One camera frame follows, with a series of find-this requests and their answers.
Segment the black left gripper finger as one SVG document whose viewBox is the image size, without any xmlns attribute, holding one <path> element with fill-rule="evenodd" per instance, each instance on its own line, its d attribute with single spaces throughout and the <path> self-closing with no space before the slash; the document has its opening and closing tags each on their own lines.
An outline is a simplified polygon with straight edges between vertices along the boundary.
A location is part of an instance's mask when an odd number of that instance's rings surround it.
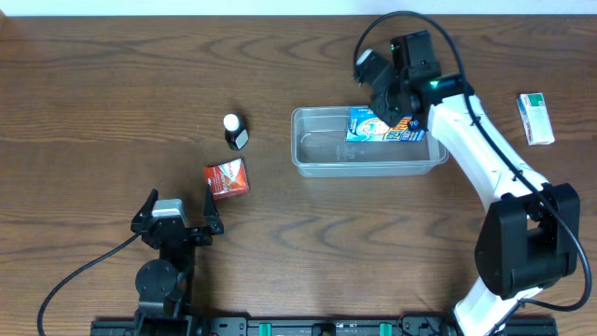
<svg viewBox="0 0 597 336">
<path fill-rule="evenodd" d="M 159 198 L 159 192 L 156 189 L 152 189 L 140 208 L 140 210 L 134 216 L 135 222 L 142 222 L 144 219 L 151 217 L 151 212 L 153 210 L 155 202 Z"/>
<path fill-rule="evenodd" d="M 220 216 L 210 186 L 206 187 L 202 216 L 210 229 L 220 228 Z"/>
</svg>

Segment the blue fever patch box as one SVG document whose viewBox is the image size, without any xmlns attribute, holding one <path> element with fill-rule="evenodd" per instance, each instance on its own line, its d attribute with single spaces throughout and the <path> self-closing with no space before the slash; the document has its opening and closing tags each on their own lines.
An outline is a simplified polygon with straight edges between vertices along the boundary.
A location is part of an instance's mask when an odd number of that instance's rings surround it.
<svg viewBox="0 0 597 336">
<path fill-rule="evenodd" d="M 389 127 L 367 107 L 349 108 L 346 132 L 347 142 L 422 142 L 425 130 L 410 130 L 411 115 L 407 115 L 395 127 Z"/>
</svg>

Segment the white green Panadol box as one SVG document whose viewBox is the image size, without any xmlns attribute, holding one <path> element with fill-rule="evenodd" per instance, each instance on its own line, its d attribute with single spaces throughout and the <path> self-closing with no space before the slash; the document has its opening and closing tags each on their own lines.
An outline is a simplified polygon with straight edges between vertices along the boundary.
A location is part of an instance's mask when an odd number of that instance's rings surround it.
<svg viewBox="0 0 597 336">
<path fill-rule="evenodd" d="M 555 141 L 544 95 L 523 93 L 517 97 L 527 142 L 530 146 L 550 145 Z"/>
</svg>

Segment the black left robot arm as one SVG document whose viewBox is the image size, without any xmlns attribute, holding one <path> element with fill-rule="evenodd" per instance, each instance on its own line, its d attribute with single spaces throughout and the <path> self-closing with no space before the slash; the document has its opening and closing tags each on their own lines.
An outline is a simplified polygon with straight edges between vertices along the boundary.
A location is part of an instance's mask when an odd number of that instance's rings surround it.
<svg viewBox="0 0 597 336">
<path fill-rule="evenodd" d="M 204 224 L 187 226 L 180 199 L 161 200 L 152 189 L 144 205 L 132 219 L 131 230 L 159 252 L 144 264 L 135 277 L 139 294 L 134 323 L 126 334 L 133 336 L 207 336 L 209 322 L 192 308 L 192 284 L 196 265 L 195 249 L 213 243 L 224 233 L 213 194 L 206 191 L 202 217 Z"/>
</svg>

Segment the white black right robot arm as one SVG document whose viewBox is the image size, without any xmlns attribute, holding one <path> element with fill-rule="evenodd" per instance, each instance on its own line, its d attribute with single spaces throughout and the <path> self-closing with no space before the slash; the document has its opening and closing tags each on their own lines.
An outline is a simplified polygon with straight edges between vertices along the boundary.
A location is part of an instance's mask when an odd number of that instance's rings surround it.
<svg viewBox="0 0 597 336">
<path fill-rule="evenodd" d="M 459 335 L 496 335 L 535 295 L 590 270 L 578 240 L 580 200 L 528 165 L 484 113 L 465 74 L 442 73 L 426 31 L 394 38 L 391 60 L 371 49 L 356 54 L 359 82 L 373 91 L 371 108 L 389 126 L 405 117 L 456 159 L 486 215 L 475 247 L 479 277 L 452 309 Z"/>
</svg>

